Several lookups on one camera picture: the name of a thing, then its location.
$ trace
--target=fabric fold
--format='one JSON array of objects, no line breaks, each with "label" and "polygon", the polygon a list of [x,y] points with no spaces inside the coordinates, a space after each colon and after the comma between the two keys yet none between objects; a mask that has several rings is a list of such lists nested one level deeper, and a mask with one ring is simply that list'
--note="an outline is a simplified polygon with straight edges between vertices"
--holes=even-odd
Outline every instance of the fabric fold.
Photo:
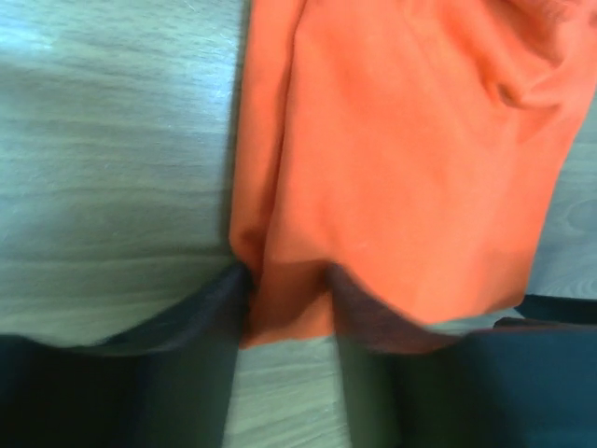
[{"label": "fabric fold", "polygon": [[246,342],[333,330],[329,263],[427,324],[518,304],[597,79],[595,1],[255,0],[230,228]]}]

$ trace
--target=orange shirt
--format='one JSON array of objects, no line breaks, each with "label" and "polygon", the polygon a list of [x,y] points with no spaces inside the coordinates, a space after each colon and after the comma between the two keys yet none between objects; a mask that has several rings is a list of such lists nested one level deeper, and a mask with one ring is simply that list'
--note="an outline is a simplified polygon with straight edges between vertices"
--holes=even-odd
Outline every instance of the orange shirt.
[{"label": "orange shirt", "polygon": [[254,0],[246,342],[333,330],[330,261],[420,323],[518,304],[596,80],[595,0]]}]

